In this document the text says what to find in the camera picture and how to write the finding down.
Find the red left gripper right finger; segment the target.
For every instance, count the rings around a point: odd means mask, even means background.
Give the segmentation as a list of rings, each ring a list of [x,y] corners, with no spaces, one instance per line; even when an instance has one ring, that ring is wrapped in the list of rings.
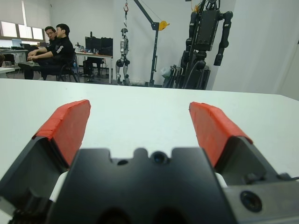
[[[199,146],[227,185],[291,181],[279,174],[253,140],[218,107],[192,102],[189,112]]]

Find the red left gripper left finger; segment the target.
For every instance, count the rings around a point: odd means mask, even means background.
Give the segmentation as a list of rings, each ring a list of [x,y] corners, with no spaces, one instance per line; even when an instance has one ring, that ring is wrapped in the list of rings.
[[[81,147],[90,110],[86,99],[57,108],[2,177],[1,199],[22,203],[27,195],[49,198]]]

